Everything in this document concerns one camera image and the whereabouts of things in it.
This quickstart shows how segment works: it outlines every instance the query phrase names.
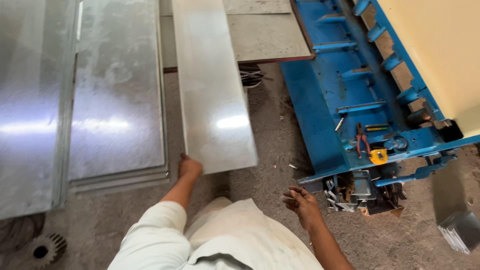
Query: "blue metal frame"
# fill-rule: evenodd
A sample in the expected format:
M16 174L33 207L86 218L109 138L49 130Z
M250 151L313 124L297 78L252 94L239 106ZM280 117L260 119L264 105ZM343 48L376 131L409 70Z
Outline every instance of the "blue metal frame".
M313 60L281 63L316 173L301 179L300 183L375 166L366 158L366 153L362 153L364 158L359 159L355 151L358 122L364 125L391 123L386 131L369 133L367 138L370 144L386 142L390 145L393 151L389 151L389 162L438 153L446 155L452 149L480 141L478 135L445 143L435 127L419 129L409 126L406 121L411 113L408 103L420 97L426 98L438 120L444 119L443 114L378 2L361 0L352 8L348 1L296 3L315 44L313 49L318 52ZM359 23L354 10L360 14L370 3L377 10L378 29L369 32ZM382 29L390 33L395 43L396 55L385 61L377 47L368 41L369 34L370 39L375 39ZM414 77L412 88L404 93L384 68L389 69L401 61L407 64ZM335 127L347 112L347 118L339 131L335 132ZM399 142L402 142L402 147L398 147Z

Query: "yellow tape measure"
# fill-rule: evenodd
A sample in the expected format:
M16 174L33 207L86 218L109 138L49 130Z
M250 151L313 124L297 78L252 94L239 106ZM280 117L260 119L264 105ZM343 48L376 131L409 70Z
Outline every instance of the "yellow tape measure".
M388 161L387 149L372 150L370 151L370 155L372 155L370 161L372 161L373 164L382 165Z

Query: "hand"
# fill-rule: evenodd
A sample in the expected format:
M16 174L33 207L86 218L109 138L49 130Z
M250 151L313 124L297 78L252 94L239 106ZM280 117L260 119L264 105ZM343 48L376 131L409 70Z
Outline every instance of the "hand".
M200 163L192 160L184 153L181 154L182 161L179 164L179 178L189 176L195 180L202 175L203 167Z
M284 192L283 195L292 199L284 198L282 201L288 209L297 214L301 226L310 233L323 221L317 199L299 186L290 186L288 189L290 191Z

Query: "sleeve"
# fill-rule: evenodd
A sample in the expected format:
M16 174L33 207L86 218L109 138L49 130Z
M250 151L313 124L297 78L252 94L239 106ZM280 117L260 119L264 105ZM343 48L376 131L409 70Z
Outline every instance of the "sleeve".
M176 202L152 206L128 230L108 270L181 268L191 248L183 235L186 221L185 209Z

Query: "pliers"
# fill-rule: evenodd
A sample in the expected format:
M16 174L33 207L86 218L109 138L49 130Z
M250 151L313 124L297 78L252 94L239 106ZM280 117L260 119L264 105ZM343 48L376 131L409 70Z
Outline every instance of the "pliers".
M360 141L363 141L365 147L367 148L367 157L370 158L372 155L370 154L370 145L367 142L367 136L363 132L363 126L360 122L357 123L357 154L359 155L359 159L361 159L361 152L360 152Z

